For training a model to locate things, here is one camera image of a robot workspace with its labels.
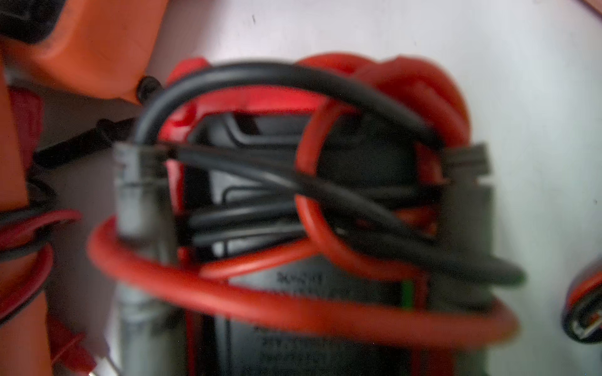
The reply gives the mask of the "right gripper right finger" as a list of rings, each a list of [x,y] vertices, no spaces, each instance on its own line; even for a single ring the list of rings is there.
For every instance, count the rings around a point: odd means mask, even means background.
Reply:
[[[490,172],[484,144],[448,149],[442,169],[451,186],[443,193],[437,239],[460,256],[492,254],[492,188],[478,183]],[[442,313],[486,313],[493,303],[488,285],[435,274],[430,278],[427,308]],[[485,375],[483,349],[427,349],[426,375]]]

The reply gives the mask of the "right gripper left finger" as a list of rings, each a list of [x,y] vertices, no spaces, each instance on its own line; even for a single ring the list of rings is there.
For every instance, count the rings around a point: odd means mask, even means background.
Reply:
[[[160,147],[119,142],[116,164],[116,232],[134,253],[166,266],[177,264],[167,153]],[[119,352],[123,375],[185,375],[185,312],[133,285],[117,286]]]

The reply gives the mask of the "red multimeter with leads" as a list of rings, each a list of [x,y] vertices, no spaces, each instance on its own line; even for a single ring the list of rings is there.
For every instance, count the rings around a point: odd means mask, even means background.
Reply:
[[[114,217],[96,267],[185,312],[187,372],[426,375],[427,349],[513,338],[486,313],[427,308],[435,274],[515,288],[520,266],[437,239],[448,149],[473,145],[436,64],[324,53],[294,63],[180,62],[121,142],[167,153],[177,264],[135,255]]]

